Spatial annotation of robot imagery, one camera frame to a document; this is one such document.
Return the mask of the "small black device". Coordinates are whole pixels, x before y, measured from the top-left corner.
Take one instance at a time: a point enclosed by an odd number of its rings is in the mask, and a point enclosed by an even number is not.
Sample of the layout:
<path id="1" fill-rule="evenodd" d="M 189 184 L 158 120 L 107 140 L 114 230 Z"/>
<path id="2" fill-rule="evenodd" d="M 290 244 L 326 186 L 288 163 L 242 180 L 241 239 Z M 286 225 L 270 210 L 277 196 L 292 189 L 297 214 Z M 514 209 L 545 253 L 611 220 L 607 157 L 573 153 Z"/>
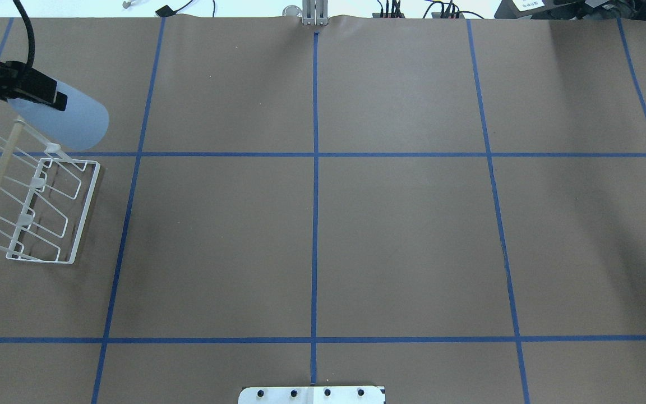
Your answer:
<path id="1" fill-rule="evenodd" d="M 159 16 L 160 18 L 167 18 L 169 16 L 174 16 L 176 15 L 176 11 L 173 10 L 169 5 L 165 5 L 164 7 L 158 8 L 158 10 L 155 11 L 155 14 Z"/>

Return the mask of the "light blue plastic cup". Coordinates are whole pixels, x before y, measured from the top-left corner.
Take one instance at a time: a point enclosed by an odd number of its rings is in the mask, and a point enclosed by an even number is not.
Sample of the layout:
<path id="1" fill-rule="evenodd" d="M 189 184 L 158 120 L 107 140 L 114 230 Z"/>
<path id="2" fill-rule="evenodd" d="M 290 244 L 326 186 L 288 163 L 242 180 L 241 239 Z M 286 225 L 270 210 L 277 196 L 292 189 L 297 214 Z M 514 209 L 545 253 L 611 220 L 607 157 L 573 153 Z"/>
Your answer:
<path id="1" fill-rule="evenodd" d="M 100 143 L 110 122 L 105 105 L 61 80 L 57 91 L 67 96 L 62 112 L 25 99 L 10 99 L 8 105 L 29 126 L 67 148 L 82 151 Z"/>

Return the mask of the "aluminium frame post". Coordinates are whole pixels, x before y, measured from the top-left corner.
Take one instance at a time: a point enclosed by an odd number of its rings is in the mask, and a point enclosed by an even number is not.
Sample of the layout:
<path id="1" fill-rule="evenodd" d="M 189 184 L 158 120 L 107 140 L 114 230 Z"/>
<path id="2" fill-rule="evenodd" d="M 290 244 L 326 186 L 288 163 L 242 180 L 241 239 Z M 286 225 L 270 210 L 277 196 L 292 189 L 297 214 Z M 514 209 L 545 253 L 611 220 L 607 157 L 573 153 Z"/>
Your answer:
<path id="1" fill-rule="evenodd" d="M 303 0 L 302 15 L 303 26 L 326 26 L 329 23 L 328 0 Z"/>

